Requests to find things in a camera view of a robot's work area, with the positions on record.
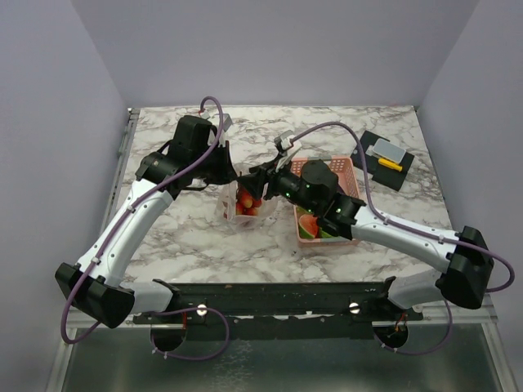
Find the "gray wall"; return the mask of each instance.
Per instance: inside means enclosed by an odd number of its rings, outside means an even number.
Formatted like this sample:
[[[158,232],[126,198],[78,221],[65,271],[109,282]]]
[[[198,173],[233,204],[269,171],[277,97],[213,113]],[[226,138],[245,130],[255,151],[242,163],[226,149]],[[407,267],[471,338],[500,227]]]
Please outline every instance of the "gray wall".
[[[477,0],[73,0],[128,105],[419,105]]]
[[[43,390],[64,299],[96,237],[126,108],[69,0],[0,6],[0,389]]]
[[[523,388],[523,2],[481,0],[419,110],[454,227],[481,228],[516,269],[494,294],[499,329]],[[494,269],[494,282],[507,274]]]

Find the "bag of fruit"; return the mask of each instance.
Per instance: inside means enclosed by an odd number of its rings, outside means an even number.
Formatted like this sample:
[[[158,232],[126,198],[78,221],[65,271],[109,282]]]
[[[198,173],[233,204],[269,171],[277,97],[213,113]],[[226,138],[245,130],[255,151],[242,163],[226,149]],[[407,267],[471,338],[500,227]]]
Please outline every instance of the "bag of fruit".
[[[240,176],[242,172],[248,172],[243,166],[235,167],[235,170]],[[234,229],[254,229],[276,210],[277,205],[276,198],[255,200],[244,187],[233,181],[221,189],[216,214]]]

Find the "yellow handle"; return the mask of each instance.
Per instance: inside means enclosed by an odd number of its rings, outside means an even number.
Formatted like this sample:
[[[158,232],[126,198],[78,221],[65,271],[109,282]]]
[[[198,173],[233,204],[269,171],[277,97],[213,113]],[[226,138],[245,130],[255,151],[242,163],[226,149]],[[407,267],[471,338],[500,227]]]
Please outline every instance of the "yellow handle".
[[[398,172],[401,172],[403,170],[403,167],[400,166],[400,165],[396,165],[395,163],[389,161],[388,159],[385,159],[385,158],[380,158],[378,160],[378,163],[384,167],[388,167],[389,169],[392,169],[392,170],[397,170]]]

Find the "marble surface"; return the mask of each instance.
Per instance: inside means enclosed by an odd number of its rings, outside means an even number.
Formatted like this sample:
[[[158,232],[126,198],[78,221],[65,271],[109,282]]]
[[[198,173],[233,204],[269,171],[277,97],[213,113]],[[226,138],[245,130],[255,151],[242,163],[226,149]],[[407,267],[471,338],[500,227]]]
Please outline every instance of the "marble surface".
[[[275,156],[275,136],[303,131],[326,121],[341,121],[361,136],[373,131],[406,148],[416,158],[400,192],[370,181],[378,208],[424,225],[450,228],[418,119],[412,107],[225,107],[235,122],[229,139],[235,163],[255,165]],[[141,159],[172,138],[177,120],[194,108],[141,111],[126,167],[121,205]],[[302,140],[299,156],[350,155],[355,142],[338,128],[314,132]],[[360,191],[363,176],[356,169]],[[293,208],[279,202],[262,227],[236,233],[216,218],[219,187],[182,192],[158,218],[127,268],[125,280],[167,282],[361,282],[405,276],[429,267],[399,252],[360,242],[356,246],[299,248]]]

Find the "pink basket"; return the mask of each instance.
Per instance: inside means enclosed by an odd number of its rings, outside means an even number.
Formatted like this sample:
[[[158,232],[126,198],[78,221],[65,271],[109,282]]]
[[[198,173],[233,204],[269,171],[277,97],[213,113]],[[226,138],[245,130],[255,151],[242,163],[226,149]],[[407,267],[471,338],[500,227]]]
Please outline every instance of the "pink basket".
[[[337,174],[338,184],[346,195],[353,198],[360,198],[360,190],[354,174],[352,160],[345,156],[318,157],[318,158],[295,158],[292,160],[291,172],[299,176],[302,172],[303,165],[309,160],[322,160],[329,165],[331,172]],[[294,207],[294,222],[296,225],[297,244],[299,247],[318,247],[328,245],[356,245],[359,241],[350,240],[343,237],[333,238],[313,238],[307,239],[300,237],[298,226],[298,210]]]

